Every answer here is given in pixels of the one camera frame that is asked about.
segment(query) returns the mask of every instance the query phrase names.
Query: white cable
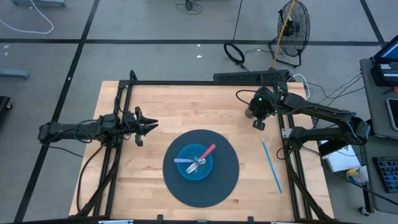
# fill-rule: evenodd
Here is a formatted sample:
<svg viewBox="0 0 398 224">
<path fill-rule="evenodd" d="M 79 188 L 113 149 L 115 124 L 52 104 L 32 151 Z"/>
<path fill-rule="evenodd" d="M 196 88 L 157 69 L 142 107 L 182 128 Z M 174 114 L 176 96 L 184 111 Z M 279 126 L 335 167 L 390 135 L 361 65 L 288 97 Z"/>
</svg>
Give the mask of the white cable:
<svg viewBox="0 0 398 224">
<path fill-rule="evenodd" d="M 296 77 L 296 76 L 300 76 L 304 80 L 304 83 L 307 86 L 307 90 L 308 90 L 307 99 L 309 99 L 311 97 L 311 92 L 310 92 L 310 87 L 308 86 L 308 83 L 307 83 L 306 79 L 301 74 L 296 74 L 296 75 L 293 76 L 293 78 Z"/>
<path fill-rule="evenodd" d="M 18 32 L 25 32 L 25 33 L 30 33 L 30 34 L 49 34 L 49 33 L 51 33 L 51 32 L 54 30 L 54 25 L 52 24 L 52 22 L 51 22 L 47 17 L 45 17 L 45 16 L 42 14 L 42 12 L 40 12 L 40 10 L 36 7 L 36 5 L 35 5 L 35 3 L 33 2 L 33 0 L 30 0 L 30 1 L 31 1 L 31 3 L 33 4 L 33 6 L 35 7 L 35 9 L 37 10 L 37 12 L 38 12 L 40 15 L 42 15 L 42 17 L 43 17 L 46 21 L 48 21 L 48 22 L 50 23 L 51 29 L 50 29 L 49 31 L 47 31 L 47 32 L 39 32 L 39 31 L 20 30 L 20 29 L 16 29 L 16 28 L 13 28 L 13 27 L 7 25 L 7 24 L 6 24 L 5 22 L 3 22 L 1 19 L 0 19 L 0 22 L 1 22 L 2 24 L 4 24 L 6 27 L 8 27 L 8 28 L 10 28 L 10 29 L 12 29 L 12 30 L 18 31 Z"/>
</svg>

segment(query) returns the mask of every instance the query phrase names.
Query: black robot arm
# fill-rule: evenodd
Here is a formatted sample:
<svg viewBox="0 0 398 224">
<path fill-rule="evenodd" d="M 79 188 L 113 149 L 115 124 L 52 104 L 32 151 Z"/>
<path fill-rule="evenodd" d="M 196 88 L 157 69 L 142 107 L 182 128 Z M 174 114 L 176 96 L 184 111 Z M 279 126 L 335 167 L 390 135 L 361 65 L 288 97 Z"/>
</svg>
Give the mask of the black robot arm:
<svg viewBox="0 0 398 224">
<path fill-rule="evenodd" d="M 291 149 L 301 149 L 307 141 L 328 140 L 319 147 L 320 154 L 325 156 L 349 144 L 362 145 L 368 140 L 370 126 L 356 113 L 330 108 L 308 102 L 294 93 L 271 92 L 266 87 L 258 89 L 251 100 L 248 110 L 257 118 L 253 126 L 264 129 L 262 122 L 266 117 L 281 114 L 306 114 L 324 119 L 337 125 L 337 128 L 305 129 L 294 127 L 283 129 L 283 138 L 288 141 Z"/>
<path fill-rule="evenodd" d="M 124 122 L 114 114 L 100 116 L 97 120 L 88 120 L 79 124 L 60 124 L 50 122 L 41 125 L 38 139 L 42 144 L 57 142 L 61 139 L 98 140 L 101 143 L 112 141 L 124 134 L 136 134 L 136 144 L 142 146 L 141 136 L 145 136 L 158 126 L 156 119 L 145 118 L 139 107 L 134 113 L 124 114 Z"/>
</svg>

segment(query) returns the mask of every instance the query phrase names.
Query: fan stand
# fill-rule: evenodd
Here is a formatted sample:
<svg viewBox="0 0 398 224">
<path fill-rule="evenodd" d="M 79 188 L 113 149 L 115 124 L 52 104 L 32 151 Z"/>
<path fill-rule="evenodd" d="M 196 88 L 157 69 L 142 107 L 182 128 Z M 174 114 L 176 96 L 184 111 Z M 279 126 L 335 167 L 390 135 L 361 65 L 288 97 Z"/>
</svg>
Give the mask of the fan stand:
<svg viewBox="0 0 398 224">
<path fill-rule="evenodd" d="M 274 51 L 273 51 L 271 45 L 272 45 L 277 39 L 278 39 L 278 37 L 276 37 L 274 40 L 272 40 L 271 42 L 268 43 L 269 51 L 270 51 L 271 54 L 272 54 L 272 59 L 275 59 L 275 54 L 274 54 Z M 291 64 L 291 63 L 288 63 L 288 62 L 284 62 L 284 61 L 278 60 L 278 59 L 277 59 L 276 61 L 277 61 L 277 62 L 280 62 L 280 63 L 284 63 L 285 65 L 290 65 L 290 66 L 292 66 L 292 67 L 294 67 L 294 68 L 297 68 L 297 67 L 299 67 L 299 66 L 301 65 L 301 53 L 302 53 L 301 50 L 297 50 L 298 65 L 294 65 L 294 64 Z"/>
</svg>

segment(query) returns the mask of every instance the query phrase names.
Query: pink spoon handle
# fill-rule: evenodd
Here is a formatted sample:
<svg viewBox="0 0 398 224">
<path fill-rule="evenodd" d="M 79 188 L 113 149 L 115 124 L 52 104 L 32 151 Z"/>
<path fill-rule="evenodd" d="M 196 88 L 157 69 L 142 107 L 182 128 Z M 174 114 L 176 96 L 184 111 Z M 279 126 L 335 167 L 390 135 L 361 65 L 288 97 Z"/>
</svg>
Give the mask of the pink spoon handle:
<svg viewBox="0 0 398 224">
<path fill-rule="evenodd" d="M 215 149 L 215 148 L 216 148 L 216 145 L 215 145 L 215 144 L 212 144 L 212 145 L 206 150 L 206 152 L 203 153 L 203 155 L 201 155 L 200 159 L 204 159 L 204 158 L 205 158 L 209 153 L 211 153 L 212 150 Z"/>
</svg>

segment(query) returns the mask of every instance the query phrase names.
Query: fan grille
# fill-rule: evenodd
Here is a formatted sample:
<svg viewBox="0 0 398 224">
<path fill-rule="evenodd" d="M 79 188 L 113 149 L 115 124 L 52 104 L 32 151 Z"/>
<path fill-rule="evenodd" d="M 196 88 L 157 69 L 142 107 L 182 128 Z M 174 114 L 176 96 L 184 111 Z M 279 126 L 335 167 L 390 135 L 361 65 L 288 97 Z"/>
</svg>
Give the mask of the fan grille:
<svg viewBox="0 0 398 224">
<path fill-rule="evenodd" d="M 289 13 L 292 1 L 288 2 L 279 12 L 278 35 L 282 29 L 285 18 Z M 280 49 L 286 55 L 296 57 L 303 52 L 310 38 L 310 15 L 303 3 L 296 1 L 290 14 L 291 20 L 288 21 L 282 39 Z"/>
</svg>

